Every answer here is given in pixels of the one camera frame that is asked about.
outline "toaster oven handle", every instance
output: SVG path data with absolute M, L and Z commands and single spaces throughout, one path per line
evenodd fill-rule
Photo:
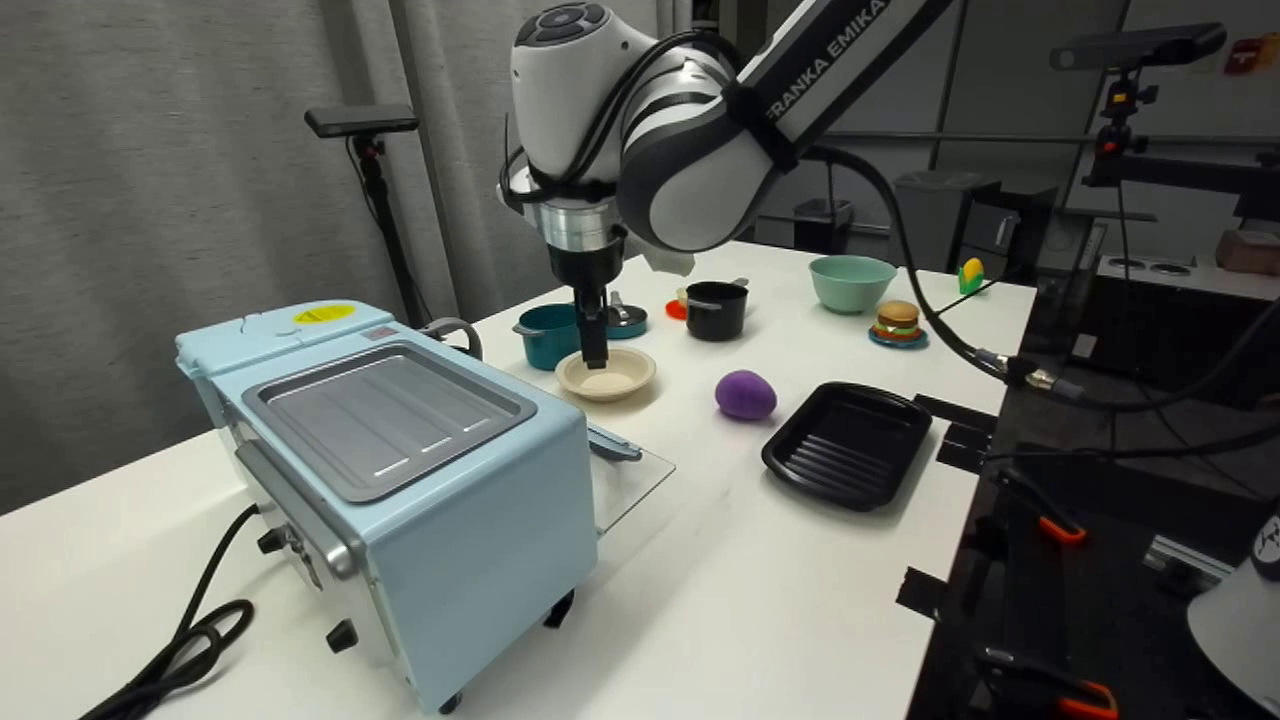
M 287 484 L 287 475 L 272 464 L 272 457 L 256 442 L 240 442 L 240 464 L 265 484 L 265 492 L 279 506 L 279 513 L 318 547 L 331 576 L 356 573 L 356 553 L 342 543 L 318 513 Z

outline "gray robot arm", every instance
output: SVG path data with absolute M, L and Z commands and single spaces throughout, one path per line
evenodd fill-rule
M 765 187 L 906 54 L 947 0 L 803 0 L 746 65 L 695 35 L 653 41 L 600 5 L 532 17 L 510 48 L 521 153 L 501 192 L 577 288 L 584 360 L 602 364 L 619 235 L 706 252 Z

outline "yellow object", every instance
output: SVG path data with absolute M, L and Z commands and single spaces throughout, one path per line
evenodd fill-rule
M 970 297 L 970 291 L 978 291 L 982 283 L 988 283 L 982 259 L 969 257 L 969 259 L 961 265 L 961 297 Z
M 339 324 L 356 315 L 356 304 L 311 304 L 303 313 L 290 315 L 295 329 L 317 329 L 317 324 Z

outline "green bowl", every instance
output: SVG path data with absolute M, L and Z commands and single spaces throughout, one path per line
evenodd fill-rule
M 818 257 L 809 265 L 815 302 L 835 315 L 864 315 L 880 304 L 890 265 L 875 257 Z

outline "black cable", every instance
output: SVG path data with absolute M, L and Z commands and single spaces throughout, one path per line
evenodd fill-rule
M 1125 265 L 1125 297 L 1119 297 L 1119 324 L 1125 315 L 1133 322 L 1133 302 L 1126 302 L 1126 204 L 1125 204 L 1125 187 L 1116 184 L 1116 230 L 1119 230 L 1119 265 Z M 1102 400 L 1081 400 L 1083 410 L 1096 411 L 1156 411 L 1166 403 L 1182 403 L 1191 396 L 1202 396 L 1208 390 L 1217 390 L 1219 379 L 1226 379 L 1237 374 L 1237 364 L 1254 347 L 1254 340 L 1273 329 L 1273 315 L 1280 313 L 1280 297 L 1237 337 L 1237 346 L 1191 386 L 1166 391 L 1166 396 L 1146 396 L 1136 403 L 1102 403 Z
M 835 170 L 829 163 L 829 230 L 830 230 L 830 243 L 829 248 L 835 248 L 835 239 L 838 239 L 838 215 L 835 215 Z
M 904 210 L 896 204 L 896 192 L 890 184 L 884 182 L 884 172 L 875 163 L 867 163 L 864 156 L 853 156 L 853 153 L 838 153 L 838 149 L 809 149 L 803 156 L 811 162 L 829 162 L 829 163 L 838 163 L 854 175 L 864 175 L 871 184 L 871 192 L 880 196 L 880 204 L 886 210 L 886 219 L 890 219 L 890 232 L 896 232 L 896 243 L 904 248 L 904 269 L 906 269 L 906 283 L 912 283 L 912 297 L 918 304 L 918 315 L 927 322 L 927 329 L 954 353 L 965 357 L 970 367 L 995 378 L 999 386 L 1006 386 L 1006 374 L 1002 374 L 1002 360 L 982 353 L 982 347 L 970 347 L 965 346 L 951 324 L 943 324 L 943 315 L 927 304 L 923 288 L 918 288 L 918 277 L 916 277 L 916 252 L 912 252 L 912 239 L 906 239 L 906 224 L 904 224 Z
M 1165 410 L 1151 411 L 1161 420 L 1161 430 L 1188 449 L 1191 442 L 1173 424 L 1173 415 Z M 1240 487 L 1243 498 L 1261 502 L 1261 492 L 1250 484 L 1243 484 L 1240 475 L 1231 475 L 1226 470 L 1219 470 L 1211 457 L 1191 457 L 1201 460 L 1217 479 Z
M 1112 460 L 1140 460 L 1140 457 L 1225 457 L 1225 452 L 1240 452 L 1263 442 L 1280 435 L 1280 415 L 1263 430 L 1240 434 L 1240 435 L 1217 435 L 1217 442 L 1201 442 L 1201 445 L 1182 445 L 1182 449 L 1012 449 L 1012 452 L 992 452 L 982 460 L 1012 460 L 1012 457 L 1112 457 Z
M 584 172 L 594 163 L 624 99 L 632 95 L 632 89 L 642 81 L 642 74 L 675 43 L 706 43 L 713 54 L 718 54 L 730 68 L 741 65 L 741 54 L 716 35 L 716 34 L 679 34 L 679 35 L 665 35 L 655 43 L 648 43 L 637 65 L 609 89 L 609 95 L 600 99 L 584 141 L 577 144 L 568 170 L 558 175 L 535 175 L 538 187 L 535 192 L 514 192 L 510 187 L 510 170 L 521 163 L 524 149 L 508 153 L 505 170 L 501 170 L 501 196 L 508 210 L 521 210 L 521 204 L 538 204 L 538 199 L 551 199 L 558 196 L 562 187 L 577 187 L 584 182 Z
M 969 304 L 969 302 L 982 297 L 992 283 L 995 283 L 995 281 L 982 281 L 975 291 L 965 291 L 965 297 L 954 297 L 951 304 L 934 310 L 934 315 L 947 315 L 951 310 L 961 310 L 961 304 Z
M 230 647 L 248 624 L 252 624 L 252 603 L 248 600 L 229 600 L 213 614 L 201 614 L 201 600 L 213 586 L 213 573 L 220 568 L 225 553 L 230 547 L 237 532 L 256 516 L 256 506 L 248 506 L 229 532 L 214 539 L 194 594 L 185 609 L 185 621 L 174 624 L 170 639 L 107 699 L 98 699 L 85 720 L 135 720 L 146 716 L 153 707 L 163 705 L 167 693 L 191 690 L 204 682 L 225 647 Z

